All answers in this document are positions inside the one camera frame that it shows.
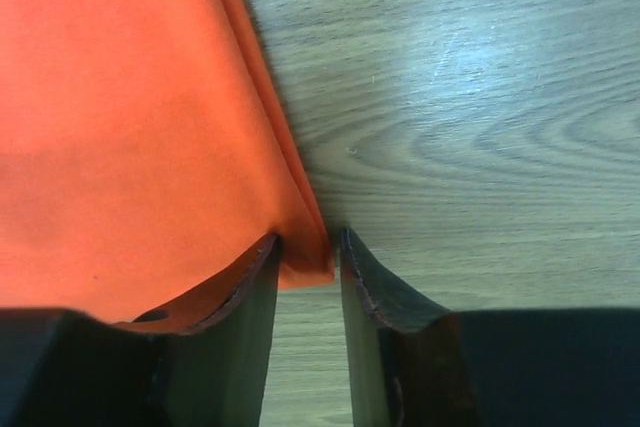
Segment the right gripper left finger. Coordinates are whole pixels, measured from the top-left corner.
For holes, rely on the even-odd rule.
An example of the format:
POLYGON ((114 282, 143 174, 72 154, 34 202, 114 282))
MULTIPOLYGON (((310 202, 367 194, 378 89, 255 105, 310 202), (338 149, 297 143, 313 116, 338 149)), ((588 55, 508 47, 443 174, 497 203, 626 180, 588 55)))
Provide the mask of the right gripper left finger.
POLYGON ((118 328, 157 341, 147 398, 115 426, 256 426, 272 346, 281 241, 261 237, 228 268, 118 328))

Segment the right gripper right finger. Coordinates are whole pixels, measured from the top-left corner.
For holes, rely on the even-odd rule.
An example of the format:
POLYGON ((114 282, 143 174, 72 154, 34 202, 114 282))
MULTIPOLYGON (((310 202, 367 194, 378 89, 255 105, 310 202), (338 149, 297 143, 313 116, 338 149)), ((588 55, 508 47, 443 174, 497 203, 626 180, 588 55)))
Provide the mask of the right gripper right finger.
POLYGON ((477 405, 449 309, 387 269, 351 228, 340 286, 353 422, 477 426, 477 405))

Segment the orange t-shirt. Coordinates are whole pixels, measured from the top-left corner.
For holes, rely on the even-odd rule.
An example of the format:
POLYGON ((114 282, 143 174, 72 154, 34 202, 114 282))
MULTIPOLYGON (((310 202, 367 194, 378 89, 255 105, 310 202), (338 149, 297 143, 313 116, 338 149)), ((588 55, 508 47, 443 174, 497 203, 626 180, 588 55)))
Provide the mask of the orange t-shirt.
POLYGON ((328 234, 243 0, 1 0, 1 303, 130 320, 328 234))

